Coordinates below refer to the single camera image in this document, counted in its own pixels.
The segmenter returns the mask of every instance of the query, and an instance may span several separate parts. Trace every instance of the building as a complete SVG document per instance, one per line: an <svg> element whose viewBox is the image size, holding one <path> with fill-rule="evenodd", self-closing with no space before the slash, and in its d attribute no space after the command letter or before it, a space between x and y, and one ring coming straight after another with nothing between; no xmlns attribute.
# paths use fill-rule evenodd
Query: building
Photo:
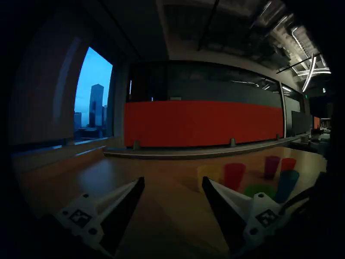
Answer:
<svg viewBox="0 0 345 259"><path fill-rule="evenodd" d="M74 130L80 129L82 127L82 113L74 112Z"/></svg>
<svg viewBox="0 0 345 259"><path fill-rule="evenodd" d="M104 87L93 85L90 93L89 127L102 126L102 101Z"/></svg>
<svg viewBox="0 0 345 259"><path fill-rule="evenodd" d="M103 125L106 126L107 124L107 105L104 106L103 109Z"/></svg>

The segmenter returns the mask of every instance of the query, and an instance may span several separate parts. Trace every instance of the red cup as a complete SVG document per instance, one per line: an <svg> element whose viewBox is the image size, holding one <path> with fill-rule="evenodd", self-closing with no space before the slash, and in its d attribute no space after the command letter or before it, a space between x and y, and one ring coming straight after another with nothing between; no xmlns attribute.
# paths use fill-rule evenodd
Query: red cup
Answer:
<svg viewBox="0 0 345 259"><path fill-rule="evenodd" d="M240 163L226 164L224 167L224 185L236 191L240 187L244 173L245 173L244 164L240 164Z"/></svg>
<svg viewBox="0 0 345 259"><path fill-rule="evenodd" d="M280 157L277 157L274 155L266 157L265 174L264 174L265 179L271 180L274 178L277 172L279 162L280 162Z"/></svg>
<svg viewBox="0 0 345 259"><path fill-rule="evenodd" d="M283 158L282 159L282 168L280 169L281 172L287 170L294 170L296 164L296 159L293 158Z"/></svg>

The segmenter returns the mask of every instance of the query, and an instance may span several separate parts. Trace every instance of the red wall panel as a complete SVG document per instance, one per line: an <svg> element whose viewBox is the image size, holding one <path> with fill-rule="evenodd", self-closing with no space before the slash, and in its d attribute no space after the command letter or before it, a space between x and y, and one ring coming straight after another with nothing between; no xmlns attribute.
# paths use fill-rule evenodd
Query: red wall panel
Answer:
<svg viewBox="0 0 345 259"><path fill-rule="evenodd" d="M283 136L282 109L221 101L153 101L125 105L125 145L221 145Z"/></svg>
<svg viewBox="0 0 345 259"><path fill-rule="evenodd" d="M314 129L320 128L320 118L314 117Z"/></svg>

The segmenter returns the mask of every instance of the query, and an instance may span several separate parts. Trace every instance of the sky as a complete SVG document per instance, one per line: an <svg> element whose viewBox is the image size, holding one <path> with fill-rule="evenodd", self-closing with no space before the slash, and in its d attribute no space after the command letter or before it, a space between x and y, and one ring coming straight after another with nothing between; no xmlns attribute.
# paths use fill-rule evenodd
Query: sky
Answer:
<svg viewBox="0 0 345 259"><path fill-rule="evenodd" d="M112 64L106 61L96 51L92 48L88 49L80 71L74 104L74 111L82 113L82 126L86 126L89 123L91 86L95 84L104 86L102 105L108 104L112 68Z"/></svg>

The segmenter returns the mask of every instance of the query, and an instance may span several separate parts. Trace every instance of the blue cup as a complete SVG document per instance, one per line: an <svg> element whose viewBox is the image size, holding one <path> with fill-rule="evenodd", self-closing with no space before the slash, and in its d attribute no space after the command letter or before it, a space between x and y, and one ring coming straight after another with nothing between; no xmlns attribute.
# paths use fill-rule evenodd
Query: blue cup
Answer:
<svg viewBox="0 0 345 259"><path fill-rule="evenodd" d="M296 170L286 170L281 172L274 201L277 203L286 202L293 191L298 178L299 173Z"/></svg>

